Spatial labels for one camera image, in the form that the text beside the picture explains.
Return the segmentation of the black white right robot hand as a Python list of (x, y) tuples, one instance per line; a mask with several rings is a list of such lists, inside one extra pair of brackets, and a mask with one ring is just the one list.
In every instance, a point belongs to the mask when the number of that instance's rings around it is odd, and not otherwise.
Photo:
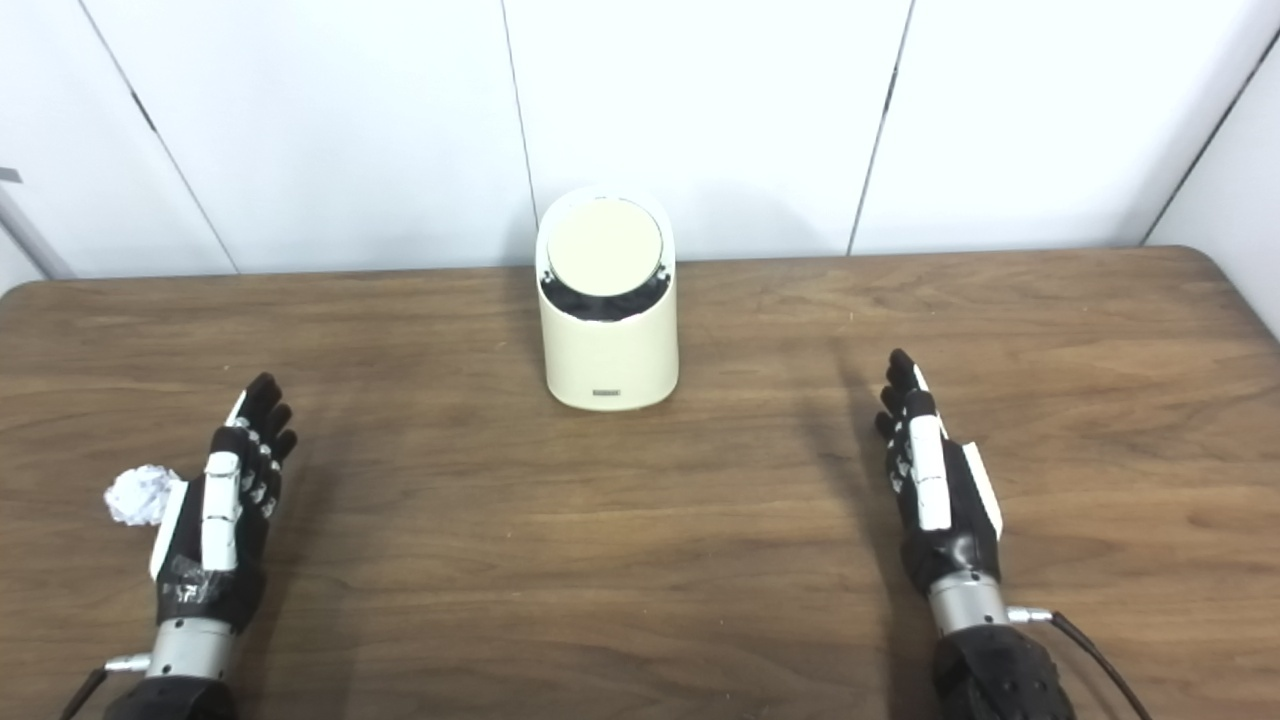
[(902, 523), (900, 559), (925, 594), (955, 573), (1001, 580), (1004, 519), (980, 452), (951, 439), (922, 368), (890, 354), (876, 430)]

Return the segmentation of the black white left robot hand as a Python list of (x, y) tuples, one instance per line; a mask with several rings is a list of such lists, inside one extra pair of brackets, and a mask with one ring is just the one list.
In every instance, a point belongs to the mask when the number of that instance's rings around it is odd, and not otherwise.
[(212, 433), (204, 470), (172, 486), (148, 564), (159, 625), (204, 619), (241, 633), (253, 620), (283, 466), (298, 443), (291, 419), (276, 378), (259, 374)]

